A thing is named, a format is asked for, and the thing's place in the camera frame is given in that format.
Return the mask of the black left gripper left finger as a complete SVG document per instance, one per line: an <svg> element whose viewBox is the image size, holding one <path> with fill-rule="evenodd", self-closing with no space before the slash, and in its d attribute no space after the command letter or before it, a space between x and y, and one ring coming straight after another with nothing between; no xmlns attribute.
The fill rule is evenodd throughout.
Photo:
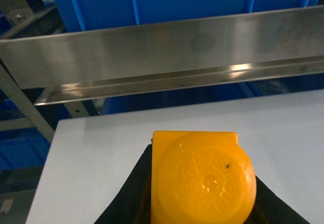
<svg viewBox="0 0 324 224"><path fill-rule="evenodd" d="M150 223L152 145L142 153L116 197L95 223Z"/></svg>

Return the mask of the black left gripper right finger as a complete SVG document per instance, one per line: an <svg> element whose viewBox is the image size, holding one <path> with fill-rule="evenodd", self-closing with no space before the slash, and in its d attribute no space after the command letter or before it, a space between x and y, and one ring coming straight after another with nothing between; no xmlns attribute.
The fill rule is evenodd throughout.
<svg viewBox="0 0 324 224"><path fill-rule="evenodd" d="M277 197L257 176L256 184L256 200L249 215L249 223L309 223L282 199Z"/></svg>

